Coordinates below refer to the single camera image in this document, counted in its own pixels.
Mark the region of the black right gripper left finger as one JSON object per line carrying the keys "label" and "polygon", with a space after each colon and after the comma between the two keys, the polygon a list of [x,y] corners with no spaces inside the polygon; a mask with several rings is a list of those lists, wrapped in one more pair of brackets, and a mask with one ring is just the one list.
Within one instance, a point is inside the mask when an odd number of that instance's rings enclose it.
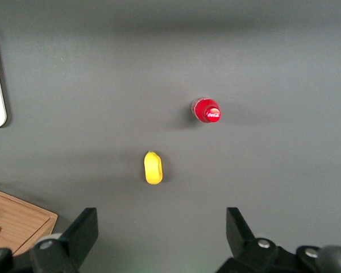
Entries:
{"label": "black right gripper left finger", "polygon": [[97,238],[97,209],[86,208],[59,237],[41,239],[30,250],[33,272],[79,272]]}

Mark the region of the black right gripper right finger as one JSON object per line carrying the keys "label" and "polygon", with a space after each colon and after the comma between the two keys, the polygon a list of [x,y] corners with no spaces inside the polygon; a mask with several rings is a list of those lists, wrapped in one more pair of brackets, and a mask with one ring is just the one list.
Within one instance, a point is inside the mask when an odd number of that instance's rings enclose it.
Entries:
{"label": "black right gripper right finger", "polygon": [[226,237],[232,257],[218,272],[271,272],[278,247],[266,238],[256,238],[238,208],[227,208]]}

